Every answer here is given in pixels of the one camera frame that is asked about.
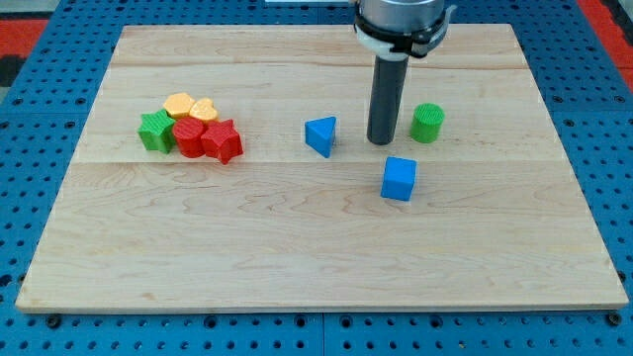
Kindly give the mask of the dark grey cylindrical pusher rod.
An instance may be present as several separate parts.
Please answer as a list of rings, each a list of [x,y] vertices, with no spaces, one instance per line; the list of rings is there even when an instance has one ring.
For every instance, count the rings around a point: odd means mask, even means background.
[[[376,145],[393,141],[407,75],[408,60],[375,57],[366,136]]]

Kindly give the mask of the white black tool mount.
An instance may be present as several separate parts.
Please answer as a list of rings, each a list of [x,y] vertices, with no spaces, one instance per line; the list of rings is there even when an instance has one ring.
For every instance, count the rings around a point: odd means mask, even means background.
[[[377,56],[404,60],[424,58],[444,40],[456,5],[356,4],[358,41]]]

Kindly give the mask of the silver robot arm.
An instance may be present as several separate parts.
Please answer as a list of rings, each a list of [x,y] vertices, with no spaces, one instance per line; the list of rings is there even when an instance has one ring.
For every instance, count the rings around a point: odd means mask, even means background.
[[[457,7],[444,0],[358,0],[354,31],[375,55],[366,136],[393,141],[410,58],[424,58],[443,42]]]

